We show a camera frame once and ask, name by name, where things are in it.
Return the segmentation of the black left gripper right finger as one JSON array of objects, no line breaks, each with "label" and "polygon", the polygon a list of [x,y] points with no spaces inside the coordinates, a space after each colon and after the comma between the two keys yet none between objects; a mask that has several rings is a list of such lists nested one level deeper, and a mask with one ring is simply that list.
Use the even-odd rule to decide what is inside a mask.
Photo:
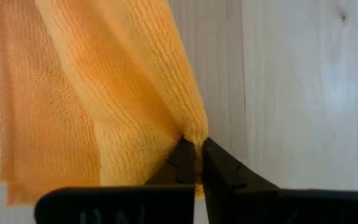
[{"label": "black left gripper right finger", "polygon": [[280,188],[210,138],[203,189],[210,223],[358,223],[358,191]]}]

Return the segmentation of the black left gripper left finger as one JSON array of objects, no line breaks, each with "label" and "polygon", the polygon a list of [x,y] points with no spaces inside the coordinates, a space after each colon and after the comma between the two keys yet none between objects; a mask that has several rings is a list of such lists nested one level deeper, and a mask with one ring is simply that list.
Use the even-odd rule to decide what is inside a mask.
[{"label": "black left gripper left finger", "polygon": [[37,224],[192,224],[195,147],[180,139],[163,166],[144,185],[69,187],[36,204]]}]

